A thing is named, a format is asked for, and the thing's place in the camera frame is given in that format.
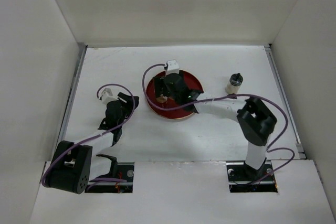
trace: red plate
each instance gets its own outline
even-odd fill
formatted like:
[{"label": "red plate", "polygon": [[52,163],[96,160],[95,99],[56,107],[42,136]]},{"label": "red plate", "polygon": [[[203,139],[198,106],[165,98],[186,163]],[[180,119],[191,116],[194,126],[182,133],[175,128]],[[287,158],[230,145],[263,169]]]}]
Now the red plate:
[{"label": "red plate", "polygon": [[[155,77],[160,77],[160,76],[164,76],[165,75],[165,71],[158,73]],[[190,89],[199,89],[203,91],[202,85],[199,82],[199,80],[194,77],[191,73],[188,73],[186,71],[183,71],[183,75],[184,75],[184,81],[187,84],[187,86]],[[175,101],[171,100],[171,99],[167,99],[166,102],[164,103],[159,103],[157,102],[156,98],[155,98],[155,92],[154,92],[154,81],[153,79],[148,83],[148,86],[146,88],[146,94],[148,95],[149,99],[157,106],[162,107],[162,108],[175,108],[178,105],[175,103]],[[164,118],[168,118],[168,119],[181,119],[181,118],[185,118],[187,116],[190,116],[191,114],[193,114],[190,111],[185,111],[183,109],[179,109],[179,110],[173,110],[173,111],[163,111],[163,110],[159,110],[157,108],[154,108],[152,105],[150,105],[148,103],[148,105],[152,108],[152,110],[164,117]]]}]

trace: small bottle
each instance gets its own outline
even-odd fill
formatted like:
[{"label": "small bottle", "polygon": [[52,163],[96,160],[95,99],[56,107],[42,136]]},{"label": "small bottle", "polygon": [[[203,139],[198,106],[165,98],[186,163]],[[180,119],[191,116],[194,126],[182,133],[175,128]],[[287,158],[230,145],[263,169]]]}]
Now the small bottle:
[{"label": "small bottle", "polygon": [[240,85],[243,82],[243,76],[240,73],[234,73],[227,84],[225,91],[228,94],[237,94],[240,88]]}]

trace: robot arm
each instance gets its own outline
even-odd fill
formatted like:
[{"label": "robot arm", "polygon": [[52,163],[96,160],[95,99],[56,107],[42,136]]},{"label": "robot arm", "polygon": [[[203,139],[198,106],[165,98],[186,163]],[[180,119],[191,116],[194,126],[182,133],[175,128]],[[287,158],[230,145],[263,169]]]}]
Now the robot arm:
[{"label": "robot arm", "polygon": [[[183,75],[175,72],[168,73],[169,64],[166,67],[166,75],[161,78],[165,96],[172,97],[178,105],[212,99],[210,95],[201,90],[189,89],[184,82]],[[237,99],[225,99],[220,101],[194,103],[184,108],[194,113],[207,113],[228,118],[239,123],[244,137],[248,141],[247,156],[244,168],[248,177],[255,179],[261,176],[263,165],[266,161],[267,142],[277,123],[276,117],[267,106],[258,98],[249,98],[245,101]]]},{"label": "robot arm", "polygon": [[[134,98],[135,107],[138,107],[139,97]],[[130,96],[123,93],[119,93],[118,98],[113,97],[110,89],[103,90],[100,100],[107,106],[107,109],[106,117],[100,123],[98,130],[92,135],[74,142],[61,141],[56,148],[52,162],[74,144],[96,135],[101,135],[101,137],[85,145],[77,146],[64,156],[47,175],[45,180],[47,186],[80,194],[85,190],[90,180],[97,177],[116,177],[117,159],[100,153],[118,142],[122,128],[104,135],[103,133],[129,117],[133,101]]]}]

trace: small object on plate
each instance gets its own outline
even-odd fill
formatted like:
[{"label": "small object on plate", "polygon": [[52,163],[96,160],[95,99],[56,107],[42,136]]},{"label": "small object on plate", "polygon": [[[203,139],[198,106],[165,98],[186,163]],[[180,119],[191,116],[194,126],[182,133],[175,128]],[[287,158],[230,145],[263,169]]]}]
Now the small object on plate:
[{"label": "small object on plate", "polygon": [[160,95],[159,97],[156,98],[156,101],[159,103],[165,103],[167,101],[167,97]]}]

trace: white wall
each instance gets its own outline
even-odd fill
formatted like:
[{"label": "white wall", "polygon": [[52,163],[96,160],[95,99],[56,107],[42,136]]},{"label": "white wall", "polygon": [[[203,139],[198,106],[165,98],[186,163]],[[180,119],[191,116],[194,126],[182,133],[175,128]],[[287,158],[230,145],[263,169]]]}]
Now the white wall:
[{"label": "white wall", "polygon": [[55,0],[0,0],[0,222],[28,223],[78,54]]},{"label": "white wall", "polygon": [[95,45],[273,42],[297,0],[57,0]]},{"label": "white wall", "polygon": [[312,161],[282,168],[278,194],[230,193],[223,162],[137,162],[134,170],[132,194],[41,188],[31,224],[335,224]]},{"label": "white wall", "polygon": [[272,46],[307,156],[336,214],[336,0],[298,0]]}]

